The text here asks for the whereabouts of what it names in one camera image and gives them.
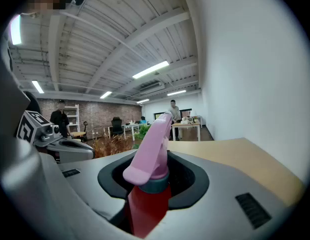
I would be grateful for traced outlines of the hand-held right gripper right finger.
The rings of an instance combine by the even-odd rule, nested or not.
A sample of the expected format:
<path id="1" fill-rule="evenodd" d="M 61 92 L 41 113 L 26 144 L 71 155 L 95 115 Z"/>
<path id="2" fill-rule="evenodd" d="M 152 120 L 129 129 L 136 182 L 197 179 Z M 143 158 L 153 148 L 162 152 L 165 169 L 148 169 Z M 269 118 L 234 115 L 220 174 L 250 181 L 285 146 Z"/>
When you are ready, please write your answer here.
<path id="1" fill-rule="evenodd" d="M 145 240 L 267 240 L 292 211 L 274 193 L 234 167 L 180 152 L 176 155 L 205 170 L 208 190 L 193 206 L 168 211 Z M 236 200 L 246 193 L 270 215 L 257 229 Z"/>

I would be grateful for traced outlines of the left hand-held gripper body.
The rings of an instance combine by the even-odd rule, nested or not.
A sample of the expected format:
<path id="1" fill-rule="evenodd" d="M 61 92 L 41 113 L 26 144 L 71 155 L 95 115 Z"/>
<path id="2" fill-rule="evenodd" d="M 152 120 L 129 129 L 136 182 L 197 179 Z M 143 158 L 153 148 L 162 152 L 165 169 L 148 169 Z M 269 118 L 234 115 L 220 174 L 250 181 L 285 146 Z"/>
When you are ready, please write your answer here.
<path id="1" fill-rule="evenodd" d="M 58 125 L 53 124 L 36 111 L 25 110 L 16 137 L 31 145 L 44 148 L 62 138 Z"/>

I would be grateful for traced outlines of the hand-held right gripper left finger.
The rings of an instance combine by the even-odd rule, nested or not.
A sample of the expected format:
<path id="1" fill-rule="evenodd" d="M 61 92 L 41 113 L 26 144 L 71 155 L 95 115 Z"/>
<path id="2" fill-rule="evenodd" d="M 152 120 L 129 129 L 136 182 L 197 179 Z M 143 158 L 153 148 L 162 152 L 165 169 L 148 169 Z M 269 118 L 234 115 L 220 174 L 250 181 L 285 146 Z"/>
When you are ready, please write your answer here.
<path id="1" fill-rule="evenodd" d="M 109 196 L 98 182 L 98 173 L 106 165 L 132 154 L 119 154 L 57 164 L 40 153 L 50 194 L 63 222 L 74 236 L 126 236 L 127 232 L 109 220 L 124 208 L 125 201 Z"/>

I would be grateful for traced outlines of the red spray bottle pink trigger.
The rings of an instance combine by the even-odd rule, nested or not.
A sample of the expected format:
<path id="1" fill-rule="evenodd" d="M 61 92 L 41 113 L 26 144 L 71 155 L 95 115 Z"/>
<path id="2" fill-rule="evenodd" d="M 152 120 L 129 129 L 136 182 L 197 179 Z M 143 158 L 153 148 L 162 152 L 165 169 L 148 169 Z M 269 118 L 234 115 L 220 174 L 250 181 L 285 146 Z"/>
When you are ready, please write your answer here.
<path id="1" fill-rule="evenodd" d="M 132 234 L 141 239 L 164 218 L 172 196 L 167 151 L 171 124 L 169 112 L 153 122 L 122 174 L 133 185 L 128 194 L 128 220 Z"/>

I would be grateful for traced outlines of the white shelf unit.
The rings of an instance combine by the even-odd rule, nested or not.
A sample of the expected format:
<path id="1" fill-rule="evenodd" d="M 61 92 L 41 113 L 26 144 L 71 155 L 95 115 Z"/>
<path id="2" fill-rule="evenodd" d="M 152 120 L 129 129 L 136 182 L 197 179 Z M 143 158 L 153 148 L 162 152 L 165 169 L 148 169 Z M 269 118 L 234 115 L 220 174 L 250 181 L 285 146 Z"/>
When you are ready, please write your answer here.
<path id="1" fill-rule="evenodd" d="M 69 121 L 69 128 L 71 132 L 80 131 L 80 110 L 79 105 L 65 106 L 64 112 Z"/>

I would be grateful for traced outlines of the brown dried plants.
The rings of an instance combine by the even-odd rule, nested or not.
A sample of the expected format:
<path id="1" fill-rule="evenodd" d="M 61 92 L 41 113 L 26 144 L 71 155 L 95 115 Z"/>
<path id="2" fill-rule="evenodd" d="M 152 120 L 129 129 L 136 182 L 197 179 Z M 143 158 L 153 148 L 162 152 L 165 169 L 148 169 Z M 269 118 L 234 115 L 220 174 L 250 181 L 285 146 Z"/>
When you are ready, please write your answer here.
<path id="1" fill-rule="evenodd" d="M 93 140 L 92 148 L 95 158 L 103 158 L 131 150 L 133 139 L 123 135 L 105 136 Z"/>

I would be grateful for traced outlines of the black office chair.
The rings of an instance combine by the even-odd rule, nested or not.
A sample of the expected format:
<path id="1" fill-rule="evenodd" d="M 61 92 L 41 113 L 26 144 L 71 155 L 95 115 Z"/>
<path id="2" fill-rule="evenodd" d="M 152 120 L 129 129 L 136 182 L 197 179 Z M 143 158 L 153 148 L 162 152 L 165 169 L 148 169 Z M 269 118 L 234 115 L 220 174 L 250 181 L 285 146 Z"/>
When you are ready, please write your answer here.
<path id="1" fill-rule="evenodd" d="M 119 117 L 113 117 L 111 124 L 112 124 L 112 135 L 122 135 L 124 133 L 122 120 Z"/>

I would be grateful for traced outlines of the light wooden table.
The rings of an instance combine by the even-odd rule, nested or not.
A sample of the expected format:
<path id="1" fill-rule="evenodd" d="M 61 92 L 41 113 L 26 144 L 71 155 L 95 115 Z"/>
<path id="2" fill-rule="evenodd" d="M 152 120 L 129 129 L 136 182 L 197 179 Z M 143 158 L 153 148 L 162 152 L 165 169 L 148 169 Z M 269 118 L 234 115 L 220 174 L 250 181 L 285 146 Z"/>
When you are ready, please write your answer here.
<path id="1" fill-rule="evenodd" d="M 305 192 L 296 175 L 246 138 L 169 141 L 168 149 L 234 167 L 273 192 L 287 206 L 296 205 Z"/>

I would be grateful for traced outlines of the green plant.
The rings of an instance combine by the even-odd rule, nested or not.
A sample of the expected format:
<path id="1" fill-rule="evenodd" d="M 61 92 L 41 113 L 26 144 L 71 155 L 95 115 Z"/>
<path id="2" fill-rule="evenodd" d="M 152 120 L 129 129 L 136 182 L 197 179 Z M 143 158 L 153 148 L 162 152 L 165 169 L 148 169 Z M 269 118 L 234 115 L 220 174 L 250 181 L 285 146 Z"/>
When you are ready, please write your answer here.
<path id="1" fill-rule="evenodd" d="M 143 124 L 137 133 L 133 135 L 134 137 L 134 144 L 132 146 L 133 149 L 138 149 L 140 147 L 140 144 L 142 143 L 145 135 L 147 134 L 149 128 L 151 127 L 150 124 L 146 125 Z"/>

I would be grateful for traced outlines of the wooden desk with white legs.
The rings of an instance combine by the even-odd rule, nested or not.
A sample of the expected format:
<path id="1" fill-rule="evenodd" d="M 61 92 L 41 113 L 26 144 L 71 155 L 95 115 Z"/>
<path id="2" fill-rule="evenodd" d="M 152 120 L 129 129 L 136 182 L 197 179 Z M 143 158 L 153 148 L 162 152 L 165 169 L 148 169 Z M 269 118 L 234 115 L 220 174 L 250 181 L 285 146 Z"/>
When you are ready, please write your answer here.
<path id="1" fill-rule="evenodd" d="M 197 141 L 201 141 L 201 123 L 196 121 L 195 123 L 174 123 L 171 125 L 173 141 L 176 141 L 176 129 L 187 129 L 187 128 L 196 128 L 197 129 Z"/>

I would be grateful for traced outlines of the clutter of desk items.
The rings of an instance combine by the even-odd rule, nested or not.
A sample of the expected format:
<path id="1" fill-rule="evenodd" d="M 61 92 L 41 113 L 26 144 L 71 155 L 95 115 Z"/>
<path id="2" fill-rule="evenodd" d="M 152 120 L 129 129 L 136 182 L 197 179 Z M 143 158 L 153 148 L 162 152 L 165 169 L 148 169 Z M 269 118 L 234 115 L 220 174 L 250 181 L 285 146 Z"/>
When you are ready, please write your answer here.
<path id="1" fill-rule="evenodd" d="M 186 124 L 198 124 L 199 120 L 196 116 L 186 116 L 183 117 L 180 121 L 181 124 L 186 125 Z"/>

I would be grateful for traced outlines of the ceiling air conditioner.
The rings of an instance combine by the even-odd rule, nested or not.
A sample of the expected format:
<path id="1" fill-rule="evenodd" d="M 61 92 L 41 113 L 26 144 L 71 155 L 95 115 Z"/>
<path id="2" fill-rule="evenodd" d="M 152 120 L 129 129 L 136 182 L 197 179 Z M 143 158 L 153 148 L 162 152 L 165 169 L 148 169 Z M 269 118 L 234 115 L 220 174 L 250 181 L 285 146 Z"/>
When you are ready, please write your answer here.
<path id="1" fill-rule="evenodd" d="M 145 86 L 139 90 L 139 93 L 142 95 L 151 94 L 157 91 L 161 91 L 165 89 L 165 84 L 161 81 L 155 82 L 153 84 L 150 84 L 148 86 Z"/>

